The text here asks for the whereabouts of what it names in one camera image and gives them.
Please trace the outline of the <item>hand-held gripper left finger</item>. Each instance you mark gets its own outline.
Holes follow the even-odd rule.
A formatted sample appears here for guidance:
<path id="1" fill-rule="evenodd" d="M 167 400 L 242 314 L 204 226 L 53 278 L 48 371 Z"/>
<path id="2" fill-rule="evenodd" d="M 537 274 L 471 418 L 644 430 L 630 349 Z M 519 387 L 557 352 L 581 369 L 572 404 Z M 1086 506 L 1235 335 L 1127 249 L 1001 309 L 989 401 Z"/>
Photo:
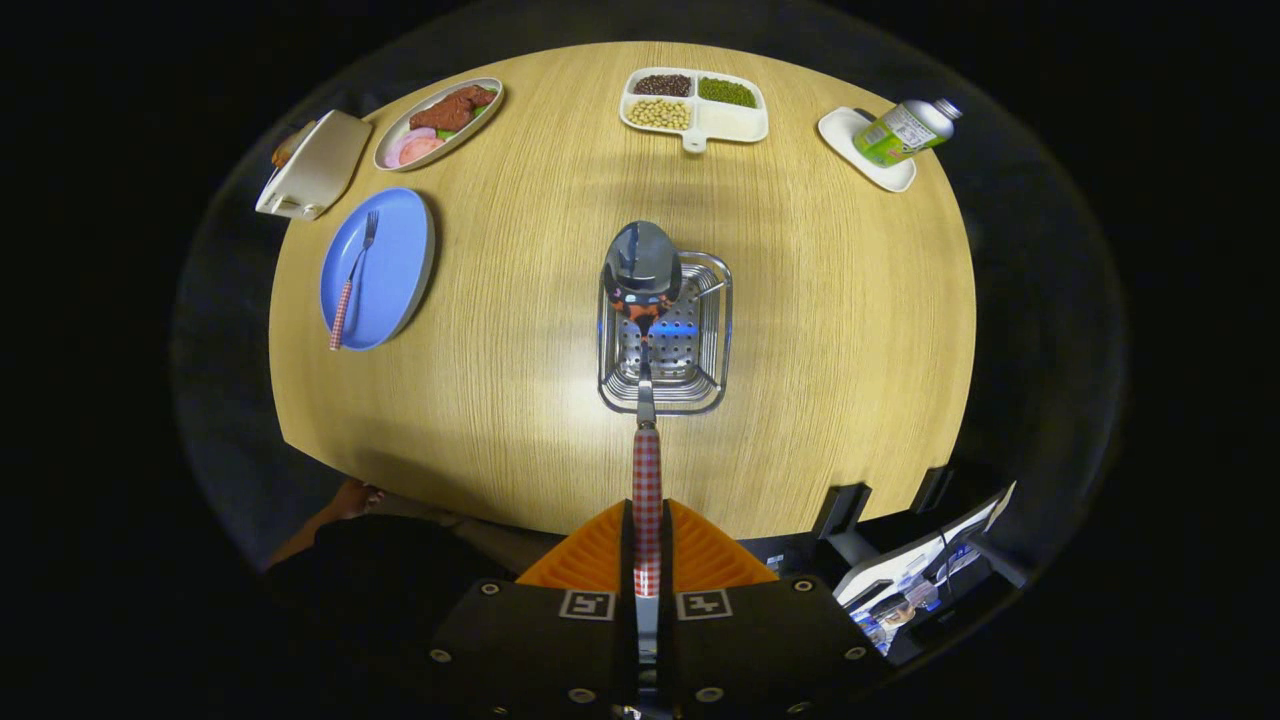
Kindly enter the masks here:
<path id="1" fill-rule="evenodd" d="M 476 582 L 430 642 L 445 719 L 617 719 L 637 696 L 634 520 L 622 501 L 517 582 Z"/>

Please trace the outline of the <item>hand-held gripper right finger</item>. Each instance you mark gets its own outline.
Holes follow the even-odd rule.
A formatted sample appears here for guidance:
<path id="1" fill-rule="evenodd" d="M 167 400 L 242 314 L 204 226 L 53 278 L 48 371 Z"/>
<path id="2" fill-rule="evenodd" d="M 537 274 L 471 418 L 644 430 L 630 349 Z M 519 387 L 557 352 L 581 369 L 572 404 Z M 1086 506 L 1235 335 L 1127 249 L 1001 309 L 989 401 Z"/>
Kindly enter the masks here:
<path id="1" fill-rule="evenodd" d="M 660 698 L 677 719 L 851 717 L 870 643 L 813 575 L 777 577 L 672 500 L 660 541 Z"/>

